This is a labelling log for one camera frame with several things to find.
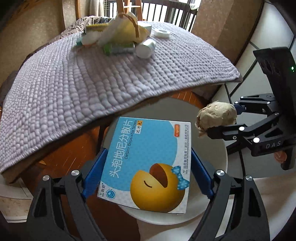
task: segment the blue circle logo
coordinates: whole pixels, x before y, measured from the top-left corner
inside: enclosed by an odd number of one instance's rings
[[[112,189],[107,190],[107,198],[114,199],[116,196],[116,193]]]

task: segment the blue and white box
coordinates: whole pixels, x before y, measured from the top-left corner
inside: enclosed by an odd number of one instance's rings
[[[97,196],[146,211],[186,212],[191,124],[120,117]]]

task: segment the white bottle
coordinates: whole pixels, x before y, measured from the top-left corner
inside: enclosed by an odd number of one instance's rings
[[[156,42],[153,39],[147,39],[136,47],[136,55],[139,58],[150,58],[154,53]]]

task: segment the human hand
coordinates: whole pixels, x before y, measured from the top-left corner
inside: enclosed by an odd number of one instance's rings
[[[278,151],[274,153],[274,158],[277,162],[282,164],[287,159],[287,154],[284,151]]]

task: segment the white plate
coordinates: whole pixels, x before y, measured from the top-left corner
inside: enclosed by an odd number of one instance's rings
[[[170,121],[190,121],[192,132],[192,147],[201,160],[211,163],[215,169],[227,171],[227,152],[223,140],[212,140],[209,137],[198,137],[194,126],[198,108],[173,98],[165,98],[155,104],[144,106],[123,116],[150,118]],[[104,147],[108,148],[114,133],[117,121],[113,122],[104,140]],[[172,225],[186,222],[205,211],[209,199],[203,195],[190,175],[189,196],[185,214],[156,213],[119,205],[125,212],[136,219],[157,225]]]

